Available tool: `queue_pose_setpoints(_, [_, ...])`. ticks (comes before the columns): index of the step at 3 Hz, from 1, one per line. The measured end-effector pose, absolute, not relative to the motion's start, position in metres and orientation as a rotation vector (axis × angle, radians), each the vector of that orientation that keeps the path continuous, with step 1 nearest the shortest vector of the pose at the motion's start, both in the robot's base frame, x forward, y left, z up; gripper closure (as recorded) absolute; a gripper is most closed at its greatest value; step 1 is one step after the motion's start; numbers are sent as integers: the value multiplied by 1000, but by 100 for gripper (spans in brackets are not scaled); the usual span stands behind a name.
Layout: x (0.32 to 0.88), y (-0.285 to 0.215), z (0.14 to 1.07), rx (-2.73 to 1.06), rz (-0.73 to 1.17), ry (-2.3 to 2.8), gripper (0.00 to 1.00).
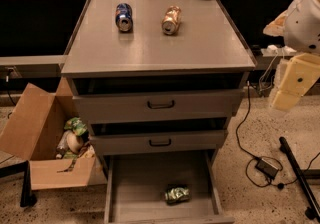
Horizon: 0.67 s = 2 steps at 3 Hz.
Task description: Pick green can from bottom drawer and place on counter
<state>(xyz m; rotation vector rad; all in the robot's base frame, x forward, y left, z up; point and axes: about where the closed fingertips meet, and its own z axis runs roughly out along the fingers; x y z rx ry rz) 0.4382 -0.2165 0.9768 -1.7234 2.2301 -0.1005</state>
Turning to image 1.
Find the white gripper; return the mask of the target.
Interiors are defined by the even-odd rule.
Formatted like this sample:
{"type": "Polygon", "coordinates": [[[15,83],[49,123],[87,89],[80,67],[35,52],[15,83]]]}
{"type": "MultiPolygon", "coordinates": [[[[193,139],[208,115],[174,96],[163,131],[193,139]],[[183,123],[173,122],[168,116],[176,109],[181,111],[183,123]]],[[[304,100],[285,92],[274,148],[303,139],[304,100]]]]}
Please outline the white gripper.
{"type": "MultiPolygon", "coordinates": [[[[283,11],[265,26],[263,33],[272,37],[283,36],[286,17],[287,12],[283,11]]],[[[302,53],[292,57],[286,64],[277,89],[273,89],[269,95],[269,107],[278,111],[289,111],[319,78],[319,55],[302,53]]]]}

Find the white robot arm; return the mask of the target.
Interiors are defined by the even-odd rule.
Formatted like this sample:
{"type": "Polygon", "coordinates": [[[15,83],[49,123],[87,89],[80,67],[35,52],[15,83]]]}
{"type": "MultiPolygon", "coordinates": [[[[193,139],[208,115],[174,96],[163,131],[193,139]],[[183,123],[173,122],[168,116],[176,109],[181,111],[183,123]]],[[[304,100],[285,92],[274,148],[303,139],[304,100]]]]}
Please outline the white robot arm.
{"type": "Polygon", "coordinates": [[[320,78],[320,0],[293,0],[263,33],[282,36],[284,44],[296,51],[278,64],[269,95],[269,109],[286,113],[320,78]]]}

